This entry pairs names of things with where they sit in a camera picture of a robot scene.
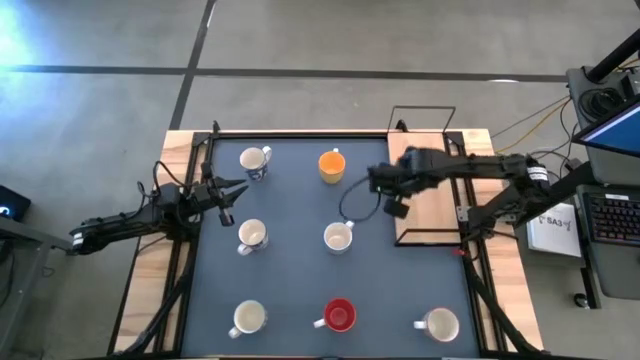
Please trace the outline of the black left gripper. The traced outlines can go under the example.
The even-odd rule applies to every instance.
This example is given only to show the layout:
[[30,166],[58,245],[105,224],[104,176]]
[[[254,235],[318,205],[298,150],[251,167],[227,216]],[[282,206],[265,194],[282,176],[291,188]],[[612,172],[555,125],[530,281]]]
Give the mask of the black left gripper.
[[[220,192],[220,189],[230,189],[236,186],[240,186],[240,188],[228,194]],[[192,204],[197,210],[209,210],[212,208],[224,210],[225,207],[232,207],[235,201],[248,188],[249,186],[246,185],[245,179],[227,180],[220,177],[219,187],[214,180],[196,183],[192,186]]]

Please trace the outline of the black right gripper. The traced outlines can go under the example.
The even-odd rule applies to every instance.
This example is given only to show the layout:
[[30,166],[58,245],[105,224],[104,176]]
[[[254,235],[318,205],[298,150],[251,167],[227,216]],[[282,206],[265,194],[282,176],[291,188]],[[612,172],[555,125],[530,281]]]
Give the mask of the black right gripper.
[[436,188],[443,176],[434,169],[433,156],[441,151],[408,147],[395,164],[379,163],[368,168],[369,190],[389,197],[409,198]]

